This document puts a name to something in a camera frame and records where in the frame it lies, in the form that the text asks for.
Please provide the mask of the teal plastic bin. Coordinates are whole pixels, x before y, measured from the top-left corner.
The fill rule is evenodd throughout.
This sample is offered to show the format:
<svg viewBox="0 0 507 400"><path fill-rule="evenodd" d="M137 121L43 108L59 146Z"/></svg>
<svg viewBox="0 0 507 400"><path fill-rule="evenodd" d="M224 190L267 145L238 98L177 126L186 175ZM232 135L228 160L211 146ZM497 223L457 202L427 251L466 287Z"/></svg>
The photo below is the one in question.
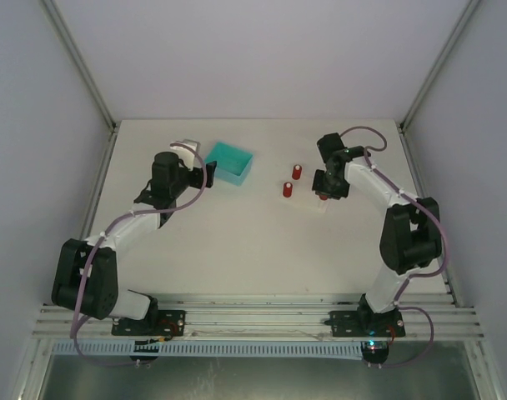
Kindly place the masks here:
<svg viewBox="0 0 507 400"><path fill-rule="evenodd" d="M239 187L248 176L253 159L254 155L246 150L225 142L216 142L205 162L216 162L214 176Z"/></svg>

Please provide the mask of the white peg fixture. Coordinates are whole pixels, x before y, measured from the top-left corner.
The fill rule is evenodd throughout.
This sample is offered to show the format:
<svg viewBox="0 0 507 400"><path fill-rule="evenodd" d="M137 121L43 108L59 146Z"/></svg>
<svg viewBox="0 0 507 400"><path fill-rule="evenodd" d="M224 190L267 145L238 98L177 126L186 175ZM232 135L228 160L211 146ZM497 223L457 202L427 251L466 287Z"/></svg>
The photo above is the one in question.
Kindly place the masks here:
<svg viewBox="0 0 507 400"><path fill-rule="evenodd" d="M284 198L282 189L279 194L279 200L289 206L307 210L312 213L325 213L328 208L328 201L321 201L319 195L312 190L313 178L309 175L303 175L298 181L290 179L294 185L291 198Z"/></svg>

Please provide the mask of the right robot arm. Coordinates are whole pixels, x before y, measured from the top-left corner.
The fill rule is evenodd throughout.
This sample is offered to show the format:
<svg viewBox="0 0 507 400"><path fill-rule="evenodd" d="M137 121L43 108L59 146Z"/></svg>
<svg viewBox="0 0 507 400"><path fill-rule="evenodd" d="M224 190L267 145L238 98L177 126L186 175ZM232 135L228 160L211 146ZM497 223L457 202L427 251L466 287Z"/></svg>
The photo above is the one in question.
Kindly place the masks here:
<svg viewBox="0 0 507 400"><path fill-rule="evenodd" d="M372 163L370 147L347 147L336 132L317 141L325 169L316 170L312 191L323 200L340 200L356 188L383 213L379 240L382 265L359 305L334 328L344 334L384 337L403 334L397 302L412 277L443 250L439 204L431 197L413 198Z"/></svg>

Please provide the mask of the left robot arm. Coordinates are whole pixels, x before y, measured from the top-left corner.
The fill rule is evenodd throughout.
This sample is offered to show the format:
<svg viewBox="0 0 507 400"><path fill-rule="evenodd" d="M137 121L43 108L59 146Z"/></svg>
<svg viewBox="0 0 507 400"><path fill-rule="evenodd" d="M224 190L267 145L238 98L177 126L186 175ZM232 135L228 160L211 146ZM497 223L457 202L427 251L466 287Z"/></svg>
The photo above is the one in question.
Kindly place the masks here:
<svg viewBox="0 0 507 400"><path fill-rule="evenodd" d="M151 178L128 212L97 235L83 240L69 239L63 244L52 301L74 312L72 338L89 318L127 320L134 322L142 333L158 326L156 299L120 288L120 258L143 236L159 230L173 213L181 210L177 200L188 188L200 192L211 188L217 166L212 161L190 167L175 152L158 153L153 160Z"/></svg>

